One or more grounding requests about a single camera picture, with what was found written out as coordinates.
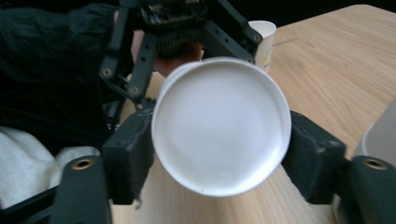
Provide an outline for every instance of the white cup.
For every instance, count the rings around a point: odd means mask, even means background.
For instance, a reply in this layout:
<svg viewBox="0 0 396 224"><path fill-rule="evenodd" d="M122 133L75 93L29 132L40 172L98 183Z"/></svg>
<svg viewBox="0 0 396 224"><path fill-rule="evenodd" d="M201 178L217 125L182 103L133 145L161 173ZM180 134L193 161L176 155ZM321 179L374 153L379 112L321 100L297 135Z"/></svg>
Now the white cup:
<svg viewBox="0 0 396 224"><path fill-rule="evenodd" d="M263 70L210 58L172 72L151 123L154 148L181 185L232 196L259 185L286 154L291 120L281 89Z"/></svg>
<svg viewBox="0 0 396 224"><path fill-rule="evenodd" d="M262 35L262 42L257 48L255 60L257 66L268 72L270 69L276 25L270 21L250 21L248 24Z"/></svg>

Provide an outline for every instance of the black bracket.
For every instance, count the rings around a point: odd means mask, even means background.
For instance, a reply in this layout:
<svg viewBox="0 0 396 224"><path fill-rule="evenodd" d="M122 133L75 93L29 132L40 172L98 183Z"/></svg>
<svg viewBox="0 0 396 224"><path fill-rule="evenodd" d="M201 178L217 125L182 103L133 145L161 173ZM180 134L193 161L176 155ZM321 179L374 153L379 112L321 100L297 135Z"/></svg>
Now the black bracket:
<svg viewBox="0 0 396 224"><path fill-rule="evenodd" d="M114 204L140 200L149 168L154 162L151 141L152 108L132 114L103 145L110 198Z"/></svg>
<svg viewBox="0 0 396 224"><path fill-rule="evenodd" d="M122 7L99 75L109 88L130 99L134 105L139 105L145 97L155 57L174 54L183 43L200 42L206 58L229 56L255 63L254 55L262 36L227 1L136 0L120 3ZM157 5L168 6L168 10L176 7L175 14L182 6L191 18L151 24L145 19L145 10ZM162 14L152 15L155 16L164 17ZM130 48L135 30L143 30L145 37L133 64Z"/></svg>
<svg viewBox="0 0 396 224"><path fill-rule="evenodd" d="M282 166L308 203L330 204L338 195L341 223L394 223L394 166L368 156L348 161L345 144L315 122L296 112L291 112L291 121L290 146Z"/></svg>
<svg viewBox="0 0 396 224"><path fill-rule="evenodd" d="M67 163L54 204L49 223L111 223L102 159L87 156Z"/></svg>

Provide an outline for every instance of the person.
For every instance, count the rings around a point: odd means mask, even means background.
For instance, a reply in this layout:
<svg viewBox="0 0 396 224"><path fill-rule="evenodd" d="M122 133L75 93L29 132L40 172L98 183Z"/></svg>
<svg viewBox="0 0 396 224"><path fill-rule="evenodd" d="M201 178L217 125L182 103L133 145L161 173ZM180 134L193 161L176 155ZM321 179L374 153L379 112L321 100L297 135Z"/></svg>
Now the person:
<svg viewBox="0 0 396 224"><path fill-rule="evenodd" d="M115 93L98 68L118 8L0 6L0 208L56 186L67 161L99 154L95 149L111 134L101 105ZM135 32L134 58L143 36ZM188 43L174 57L157 57L154 69L167 77L200 60L201 50L199 43Z"/></svg>

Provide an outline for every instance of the white object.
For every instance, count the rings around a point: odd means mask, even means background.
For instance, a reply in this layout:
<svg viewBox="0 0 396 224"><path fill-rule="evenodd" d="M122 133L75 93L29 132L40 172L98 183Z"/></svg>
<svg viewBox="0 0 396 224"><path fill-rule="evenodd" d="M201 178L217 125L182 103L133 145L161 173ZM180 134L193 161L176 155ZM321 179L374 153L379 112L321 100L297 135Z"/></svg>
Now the white object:
<svg viewBox="0 0 396 224"><path fill-rule="evenodd" d="M264 71L213 58L168 78L151 132L161 163L178 183L208 196L232 196L256 187L280 164L290 111Z"/></svg>
<svg viewBox="0 0 396 224"><path fill-rule="evenodd" d="M396 99L363 135L354 156L371 156L396 167Z"/></svg>
<svg viewBox="0 0 396 224"><path fill-rule="evenodd" d="M270 69L276 25L270 21L250 21L248 24L251 28L262 35L262 42L257 48L255 60L256 65L268 73Z"/></svg>
<svg viewBox="0 0 396 224"><path fill-rule="evenodd" d="M31 134L0 126L0 207L6 209L59 185L73 159L100 155L93 147L66 147L54 158Z"/></svg>

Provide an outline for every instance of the wooden table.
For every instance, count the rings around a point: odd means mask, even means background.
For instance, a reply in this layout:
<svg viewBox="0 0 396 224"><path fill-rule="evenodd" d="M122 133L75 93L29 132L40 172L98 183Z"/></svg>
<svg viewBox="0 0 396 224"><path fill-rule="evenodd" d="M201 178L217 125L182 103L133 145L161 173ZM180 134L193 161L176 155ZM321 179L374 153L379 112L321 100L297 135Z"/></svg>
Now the wooden table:
<svg viewBox="0 0 396 224"><path fill-rule="evenodd" d="M279 28L269 74L300 112L347 145L350 158L364 131L396 98L396 14L353 6ZM163 78L156 76L155 96ZM127 105L123 116L133 111ZM335 223L329 205L306 203L279 166L262 184L231 198L181 187L157 159L142 207L113 205L121 223Z"/></svg>

